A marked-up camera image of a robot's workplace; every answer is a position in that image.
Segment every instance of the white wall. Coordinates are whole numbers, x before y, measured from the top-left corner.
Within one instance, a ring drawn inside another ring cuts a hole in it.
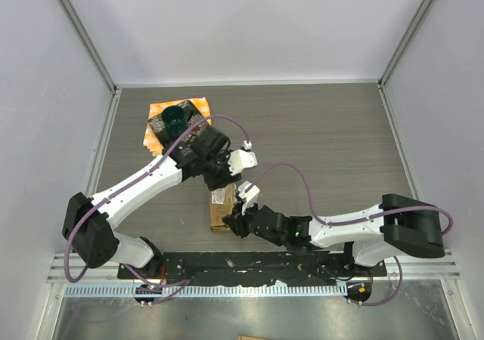
[[[378,79],[420,0],[72,0],[117,83]]]
[[[437,0],[387,87],[423,198],[455,217],[445,241],[472,293],[481,333],[483,11],[484,0]]]
[[[56,0],[0,0],[0,331],[33,339],[109,93]]]

